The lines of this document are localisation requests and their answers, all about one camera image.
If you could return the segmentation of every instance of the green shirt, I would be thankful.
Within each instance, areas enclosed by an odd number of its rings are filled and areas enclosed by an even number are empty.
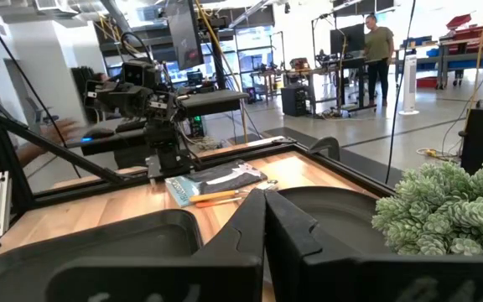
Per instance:
[[[366,60],[381,60],[389,57],[389,43],[392,42],[392,31],[386,27],[378,27],[365,36]]]

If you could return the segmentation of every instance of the keyboard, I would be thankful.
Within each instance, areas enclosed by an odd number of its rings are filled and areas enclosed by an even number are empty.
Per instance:
[[[115,129],[116,133],[124,133],[127,131],[137,130],[144,128],[144,125],[147,123],[146,120],[141,119],[132,119],[127,122],[120,123],[117,128]]]

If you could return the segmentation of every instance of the mouse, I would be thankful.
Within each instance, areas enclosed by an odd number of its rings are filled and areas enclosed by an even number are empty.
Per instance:
[[[115,131],[107,128],[93,128],[83,135],[83,138],[109,138],[115,135]]]

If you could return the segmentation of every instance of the woman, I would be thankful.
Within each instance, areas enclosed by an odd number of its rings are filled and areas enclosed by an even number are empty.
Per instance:
[[[392,31],[386,27],[377,26],[377,18],[371,13],[366,17],[366,26],[370,33],[365,37],[365,56],[368,62],[368,96],[370,105],[374,104],[374,92],[376,80],[382,83],[382,105],[387,105],[387,92],[389,90],[388,74],[394,53],[394,41]]]

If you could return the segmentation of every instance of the hand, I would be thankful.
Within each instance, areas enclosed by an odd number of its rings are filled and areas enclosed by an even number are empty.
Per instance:
[[[55,122],[55,125],[57,125],[57,128],[59,129],[60,134],[65,142],[70,138],[73,138],[73,132],[78,129],[76,124],[76,121],[69,118]],[[61,143],[61,138],[57,133],[57,129],[55,129],[54,125],[49,125],[48,127],[43,128],[42,135],[45,138],[53,141],[54,143]]]

